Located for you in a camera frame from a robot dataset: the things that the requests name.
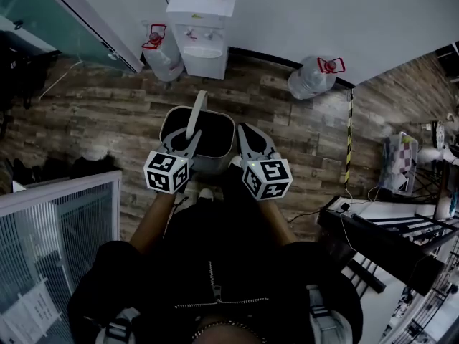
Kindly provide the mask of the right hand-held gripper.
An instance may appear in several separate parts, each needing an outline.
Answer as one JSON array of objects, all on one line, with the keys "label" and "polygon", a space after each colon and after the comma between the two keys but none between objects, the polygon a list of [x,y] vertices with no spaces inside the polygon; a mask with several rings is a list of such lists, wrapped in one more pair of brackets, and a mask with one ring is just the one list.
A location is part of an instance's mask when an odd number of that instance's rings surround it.
[{"label": "right hand-held gripper", "polygon": [[[242,183],[255,200],[281,199],[293,182],[288,161],[276,152],[273,140],[259,128],[240,123],[237,144],[243,169]],[[250,155],[268,155],[245,160]]]}]

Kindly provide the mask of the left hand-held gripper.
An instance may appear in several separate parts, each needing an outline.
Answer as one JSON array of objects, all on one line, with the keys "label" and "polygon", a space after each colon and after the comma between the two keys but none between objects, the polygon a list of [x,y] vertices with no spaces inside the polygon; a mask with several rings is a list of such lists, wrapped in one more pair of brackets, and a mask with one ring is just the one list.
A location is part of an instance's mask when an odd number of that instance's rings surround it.
[{"label": "left hand-held gripper", "polygon": [[176,194],[186,187],[191,178],[193,157],[201,138],[201,131],[193,134],[186,149],[178,150],[183,134],[186,134],[186,128],[175,130],[164,138],[163,144],[157,150],[149,153],[143,167],[146,186],[149,189]]}]

